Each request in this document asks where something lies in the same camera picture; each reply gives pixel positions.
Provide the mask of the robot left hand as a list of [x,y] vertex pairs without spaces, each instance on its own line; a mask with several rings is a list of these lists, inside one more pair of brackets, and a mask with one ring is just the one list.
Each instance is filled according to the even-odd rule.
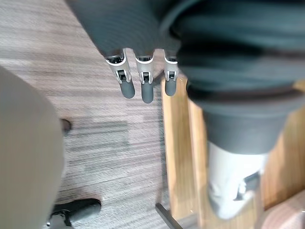
[[294,83],[305,76],[302,0],[69,0],[67,5],[112,65],[134,51],[143,86],[153,51],[164,50],[166,78],[181,71],[189,99],[203,110],[208,197],[221,219],[254,197],[286,119],[305,103]]

